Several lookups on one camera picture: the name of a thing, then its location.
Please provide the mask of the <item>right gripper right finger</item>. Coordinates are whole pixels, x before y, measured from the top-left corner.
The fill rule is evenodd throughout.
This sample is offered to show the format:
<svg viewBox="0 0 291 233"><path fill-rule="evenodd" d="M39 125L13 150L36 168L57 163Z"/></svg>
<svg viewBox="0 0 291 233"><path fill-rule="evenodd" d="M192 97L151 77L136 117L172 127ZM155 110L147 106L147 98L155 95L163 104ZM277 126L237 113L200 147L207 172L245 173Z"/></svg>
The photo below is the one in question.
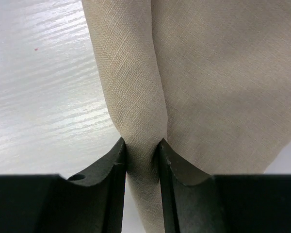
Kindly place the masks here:
<svg viewBox="0 0 291 233"><path fill-rule="evenodd" d="M158 144L167 233L291 233L291 174L210 175Z"/></svg>

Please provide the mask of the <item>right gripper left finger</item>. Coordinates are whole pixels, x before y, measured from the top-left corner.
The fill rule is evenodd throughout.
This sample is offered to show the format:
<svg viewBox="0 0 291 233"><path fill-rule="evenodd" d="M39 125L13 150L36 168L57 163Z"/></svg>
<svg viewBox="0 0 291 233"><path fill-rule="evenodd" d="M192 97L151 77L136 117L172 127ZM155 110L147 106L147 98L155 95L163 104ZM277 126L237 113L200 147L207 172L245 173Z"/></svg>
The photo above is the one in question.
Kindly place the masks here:
<svg viewBox="0 0 291 233"><path fill-rule="evenodd" d="M68 179L0 175L0 233L119 233L125 179L123 139Z"/></svg>

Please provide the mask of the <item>beige cloth napkin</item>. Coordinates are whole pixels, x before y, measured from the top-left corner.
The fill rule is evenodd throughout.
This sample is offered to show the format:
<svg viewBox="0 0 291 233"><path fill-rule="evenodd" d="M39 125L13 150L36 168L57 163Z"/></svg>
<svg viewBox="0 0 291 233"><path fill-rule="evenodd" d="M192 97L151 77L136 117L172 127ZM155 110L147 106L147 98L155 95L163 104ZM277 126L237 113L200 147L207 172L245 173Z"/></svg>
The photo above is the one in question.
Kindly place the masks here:
<svg viewBox="0 0 291 233"><path fill-rule="evenodd" d="M84 0L144 229L164 232L162 139L207 173L260 173L291 141L291 0Z"/></svg>

